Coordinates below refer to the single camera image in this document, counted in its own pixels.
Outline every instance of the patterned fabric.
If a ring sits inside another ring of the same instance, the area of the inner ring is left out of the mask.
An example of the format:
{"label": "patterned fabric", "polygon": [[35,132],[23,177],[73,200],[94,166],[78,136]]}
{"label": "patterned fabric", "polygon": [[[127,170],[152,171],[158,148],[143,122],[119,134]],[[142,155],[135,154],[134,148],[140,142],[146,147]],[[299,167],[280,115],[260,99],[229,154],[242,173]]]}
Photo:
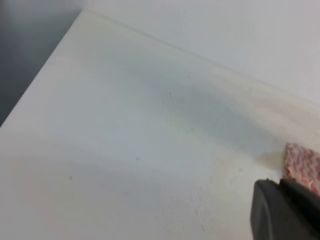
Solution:
{"label": "patterned fabric", "polygon": [[320,196],[320,154],[296,143],[287,143],[284,177]]}

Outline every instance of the speck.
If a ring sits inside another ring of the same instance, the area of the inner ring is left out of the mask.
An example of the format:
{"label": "speck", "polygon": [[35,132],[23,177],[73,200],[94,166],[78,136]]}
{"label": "speck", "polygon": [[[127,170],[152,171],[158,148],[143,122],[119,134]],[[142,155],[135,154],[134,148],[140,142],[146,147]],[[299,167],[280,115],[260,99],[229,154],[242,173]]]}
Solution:
{"label": "speck", "polygon": [[205,227],[204,226],[202,226],[202,225],[200,225],[200,227],[201,227],[201,230],[202,230],[202,232],[206,232],[206,229],[205,229]]}

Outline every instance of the black object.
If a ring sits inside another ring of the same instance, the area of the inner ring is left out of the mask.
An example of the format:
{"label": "black object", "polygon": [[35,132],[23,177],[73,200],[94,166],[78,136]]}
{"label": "black object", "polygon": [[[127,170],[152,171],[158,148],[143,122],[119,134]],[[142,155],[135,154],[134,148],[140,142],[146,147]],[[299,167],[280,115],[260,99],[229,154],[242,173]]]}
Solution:
{"label": "black object", "polygon": [[250,221],[254,240],[320,240],[320,198],[289,179],[258,180]]}

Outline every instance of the dark gray background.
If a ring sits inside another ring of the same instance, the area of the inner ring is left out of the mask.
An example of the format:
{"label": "dark gray background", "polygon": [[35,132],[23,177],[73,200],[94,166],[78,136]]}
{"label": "dark gray background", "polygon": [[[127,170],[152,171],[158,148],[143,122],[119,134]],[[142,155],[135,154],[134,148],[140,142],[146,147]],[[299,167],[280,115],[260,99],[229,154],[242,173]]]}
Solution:
{"label": "dark gray background", "polygon": [[0,126],[82,7],[83,0],[0,0]]}

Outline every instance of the white shelf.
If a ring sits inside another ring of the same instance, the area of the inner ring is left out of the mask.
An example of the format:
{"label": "white shelf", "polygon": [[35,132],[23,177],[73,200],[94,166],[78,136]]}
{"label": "white shelf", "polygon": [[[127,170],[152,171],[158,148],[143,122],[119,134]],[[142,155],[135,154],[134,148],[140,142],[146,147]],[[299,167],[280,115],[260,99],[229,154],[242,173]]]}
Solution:
{"label": "white shelf", "polygon": [[250,239],[254,181],[319,150],[320,111],[83,12],[0,133],[6,239]]}

